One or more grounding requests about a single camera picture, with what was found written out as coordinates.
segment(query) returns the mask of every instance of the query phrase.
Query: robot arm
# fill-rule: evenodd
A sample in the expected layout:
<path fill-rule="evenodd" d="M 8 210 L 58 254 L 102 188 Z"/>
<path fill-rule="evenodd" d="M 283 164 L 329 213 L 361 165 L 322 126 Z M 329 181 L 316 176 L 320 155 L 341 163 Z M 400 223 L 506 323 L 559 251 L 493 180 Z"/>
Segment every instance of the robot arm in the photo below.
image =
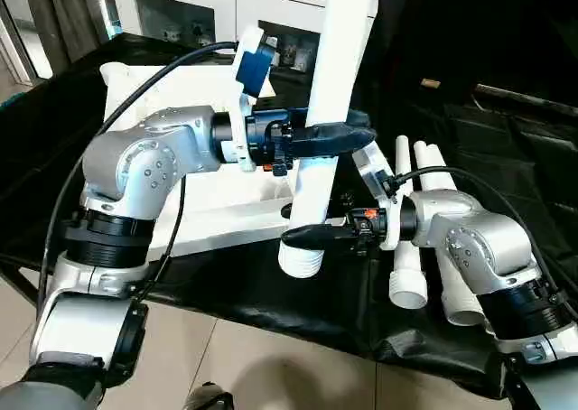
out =
<path fill-rule="evenodd" d="M 387 239 L 392 210 L 399 213 L 393 219 L 399 222 L 398 240 L 446 251 L 476 294 L 508 367 L 506 388 L 520 405 L 514 408 L 574 408 L 573 387 L 568 381 L 560 386 L 560 380 L 562 372 L 564 378 L 576 378 L 572 364 L 578 356 L 578 326 L 564 294 L 546 281 L 526 231 L 515 220 L 485 210 L 464 192 L 416 191 L 398 208 L 354 209 L 342 227 L 310 225 L 291 229 L 282 239 L 293 247 L 350 246 L 364 253 Z"/>
<path fill-rule="evenodd" d="M 285 175 L 294 158 L 351 153 L 375 136 L 359 112 L 345 124 L 308 128 L 305 115 L 246 116 L 251 161 Z M 0 409 L 95 408 L 104 390 L 132 376 L 145 335 L 147 308 L 138 295 L 151 275 L 146 253 L 155 220 L 183 176 L 238 160 L 232 124 L 210 107 L 167 108 L 91 143 L 81 207 L 64 231 L 67 250 L 36 323 L 31 367 L 0 391 Z"/>

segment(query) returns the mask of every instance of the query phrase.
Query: white bracket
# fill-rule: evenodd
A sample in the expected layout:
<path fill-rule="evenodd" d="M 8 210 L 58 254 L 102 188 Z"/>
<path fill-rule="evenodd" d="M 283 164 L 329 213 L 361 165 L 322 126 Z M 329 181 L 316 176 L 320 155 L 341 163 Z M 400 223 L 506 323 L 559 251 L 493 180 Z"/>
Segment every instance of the white bracket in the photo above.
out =
<path fill-rule="evenodd" d="M 245 127 L 245 117 L 251 115 L 254 100 L 243 93 L 244 86 L 237 81 L 237 74 L 243 55 L 246 52 L 256 53 L 262 37 L 262 29 L 256 26 L 248 26 L 239 41 L 237 53 L 231 66 L 233 80 L 231 81 L 232 85 L 227 109 L 231 121 L 234 153 L 241 170 L 244 172 L 253 172 L 256 169 L 255 163 L 251 160 L 251 155 L 249 154 Z"/>

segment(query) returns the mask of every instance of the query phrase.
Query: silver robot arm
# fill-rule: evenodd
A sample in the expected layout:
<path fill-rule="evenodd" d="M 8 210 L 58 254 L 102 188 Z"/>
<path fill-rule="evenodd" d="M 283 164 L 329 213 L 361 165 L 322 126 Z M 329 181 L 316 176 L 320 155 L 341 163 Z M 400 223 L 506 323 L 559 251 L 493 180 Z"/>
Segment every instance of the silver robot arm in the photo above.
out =
<path fill-rule="evenodd" d="M 91 409 L 133 374 L 147 308 L 132 295 L 169 192 L 188 173 L 217 171 L 210 107 L 167 108 L 97 137 L 83 160 L 82 212 L 68 228 L 36 324 L 31 367 L 0 391 L 0 409 Z"/>
<path fill-rule="evenodd" d="M 343 227 L 309 225 L 285 232 L 282 240 L 313 250 L 349 245 L 363 253 L 387 239 L 388 212 L 354 209 Z M 401 222 L 399 239 L 443 249 L 476 294 L 508 366 L 508 382 L 514 378 L 508 393 L 522 396 L 514 408 L 578 407 L 569 386 L 578 377 L 578 326 L 564 295 L 553 293 L 545 280 L 526 231 L 461 191 L 415 191 L 398 212 L 401 218 L 393 221 Z"/>

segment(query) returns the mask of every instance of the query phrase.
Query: black cable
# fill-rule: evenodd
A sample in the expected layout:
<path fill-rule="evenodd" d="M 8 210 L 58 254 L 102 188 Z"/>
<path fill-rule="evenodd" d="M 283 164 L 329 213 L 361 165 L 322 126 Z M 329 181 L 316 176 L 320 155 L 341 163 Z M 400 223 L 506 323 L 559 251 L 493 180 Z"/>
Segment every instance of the black cable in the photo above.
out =
<path fill-rule="evenodd" d="M 177 238 L 179 226 L 181 225 L 182 213 L 184 211 L 184 196 L 186 191 L 187 191 L 187 177 L 185 175 L 184 177 L 181 178 L 181 198 L 179 199 L 179 211 L 177 213 L 177 219 L 174 221 L 174 227 L 172 227 L 171 238 L 169 239 L 169 243 L 166 245 L 166 250 L 164 251 L 164 254 L 161 256 L 161 265 L 159 266 L 156 275 L 151 281 L 147 283 L 143 291 L 139 295 L 137 295 L 136 301 L 138 303 L 143 301 L 145 297 L 151 292 L 151 290 L 154 288 L 154 285 L 158 282 L 159 278 L 163 274 L 164 269 L 170 262 L 172 246 L 174 246 L 174 240 Z"/>
<path fill-rule="evenodd" d="M 408 173 L 405 173 L 402 175 L 397 175 L 396 177 L 394 177 L 395 185 L 401 186 L 402 184 L 404 184 L 405 182 L 407 182 L 410 179 L 413 179 L 415 177 L 419 177 L 420 175 L 424 175 L 425 173 L 431 173 L 431 172 L 454 173 L 455 175 L 458 175 L 459 177 L 462 177 L 462 178 L 471 180 L 472 182 L 475 182 L 476 184 L 487 189 L 494 196 L 496 196 L 496 198 L 498 198 L 504 204 L 504 206 L 506 206 L 506 208 L 508 209 L 510 214 L 513 216 L 513 218 L 517 221 L 519 226 L 522 227 L 522 229 L 524 229 L 526 231 L 527 237 L 530 240 L 530 245 L 532 246 L 532 252 L 534 252 L 534 257 L 536 258 L 538 265 L 542 269 L 542 273 L 544 274 L 546 281 L 550 285 L 552 291 L 554 293 L 558 293 L 558 291 L 559 291 L 558 285 L 556 284 L 554 277 L 552 276 L 552 273 L 550 272 L 550 268 L 548 267 L 548 264 L 544 260 L 544 257 L 542 255 L 542 251 L 540 250 L 540 247 L 536 243 L 536 239 L 532 235 L 532 232 L 530 231 L 530 229 L 527 227 L 526 222 L 524 222 L 524 220 L 519 215 L 519 213 L 516 211 L 514 206 L 509 202 L 509 200 L 506 199 L 506 197 L 504 195 L 502 195 L 499 191 L 497 191 L 495 188 L 493 188 L 489 183 L 482 180 L 479 176 L 474 175 L 473 173 L 465 171 L 461 168 L 454 168 L 451 166 L 429 166 L 429 167 L 417 169 L 415 171 L 411 171 L 411 172 L 408 172 Z"/>
<path fill-rule="evenodd" d="M 166 76 L 168 73 L 176 69 L 177 67 L 185 64 L 188 61 L 194 61 L 199 57 L 211 53 L 213 51 L 223 50 L 223 49 L 236 49 L 237 44 L 235 42 L 216 42 L 214 44 L 209 44 L 204 46 L 196 51 L 192 51 L 185 55 L 182 55 L 177 60 L 171 62 L 166 67 L 158 70 L 150 79 L 148 79 L 145 83 L 143 83 L 140 87 L 136 89 L 125 101 L 123 101 L 110 116 L 107 120 L 103 123 L 103 125 L 99 128 L 99 130 L 95 133 L 94 137 L 98 135 L 102 135 L 105 133 L 115 121 L 133 104 L 137 101 L 150 87 L 152 87 L 156 82 Z M 44 304 L 44 299 L 46 297 L 46 284 L 48 282 L 48 269 L 50 267 L 50 253 L 52 248 L 52 243 L 54 239 L 54 229 L 56 227 L 56 223 L 58 221 L 59 212 L 62 208 L 62 203 L 64 202 L 64 197 L 70 187 L 72 179 L 79 173 L 80 165 L 82 164 L 82 156 L 74 163 L 72 170 L 70 171 L 66 181 L 62 185 L 61 191 L 56 199 L 56 203 L 54 204 L 54 209 L 51 214 L 51 219 L 48 224 L 48 229 L 46 231 L 46 239 L 44 240 L 44 253 L 42 256 L 42 264 L 40 268 L 40 276 L 38 278 L 38 300 L 36 303 L 36 314 L 40 315 L 42 305 Z"/>

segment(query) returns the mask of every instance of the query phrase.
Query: white pipe fitting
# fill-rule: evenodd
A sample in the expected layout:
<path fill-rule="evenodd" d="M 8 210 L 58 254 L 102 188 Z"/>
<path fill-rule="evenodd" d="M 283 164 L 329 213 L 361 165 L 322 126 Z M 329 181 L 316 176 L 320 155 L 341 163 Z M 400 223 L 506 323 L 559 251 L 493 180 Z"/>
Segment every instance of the white pipe fitting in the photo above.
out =
<path fill-rule="evenodd" d="M 407 136 L 396 139 L 396 174 L 412 170 Z M 408 180 L 397 192 L 396 203 L 390 212 L 400 212 L 404 196 L 414 190 L 414 184 Z M 400 241 L 394 254 L 394 271 L 389 275 L 389 300 L 400 308 L 421 309 L 427 305 L 427 282 L 422 273 L 419 248 L 411 241 Z"/>
<path fill-rule="evenodd" d="M 445 166 L 445 161 L 436 145 L 425 145 L 419 141 L 414 144 L 415 159 L 418 168 L 427 166 Z M 441 173 L 428 173 L 420 177 L 424 191 L 435 189 L 455 190 L 452 176 Z M 440 276 L 442 278 L 443 292 L 442 305 L 445 318 L 455 326 L 473 326 L 482 324 L 486 318 L 481 309 L 480 302 L 466 285 L 458 269 L 452 260 L 445 254 L 443 249 L 435 249 Z"/>
<path fill-rule="evenodd" d="M 328 0 L 319 42 L 307 126 L 344 122 L 350 108 L 358 59 L 365 41 L 370 0 Z M 301 159 L 289 228 L 323 223 L 337 157 Z M 290 276 L 306 278 L 321 268 L 323 251 L 279 247 L 279 265 Z"/>

